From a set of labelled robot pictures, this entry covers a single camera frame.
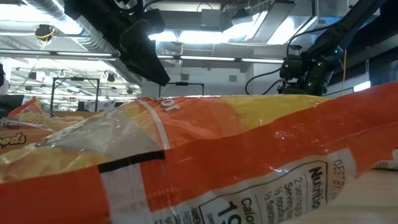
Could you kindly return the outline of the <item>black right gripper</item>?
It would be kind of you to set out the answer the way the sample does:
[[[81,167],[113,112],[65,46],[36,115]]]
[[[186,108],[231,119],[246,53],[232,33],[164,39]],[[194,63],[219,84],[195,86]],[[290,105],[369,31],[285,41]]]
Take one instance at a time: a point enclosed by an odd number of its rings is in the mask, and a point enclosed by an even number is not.
[[[282,85],[277,88],[278,94],[283,95],[306,95],[307,93],[297,83],[282,82]]]

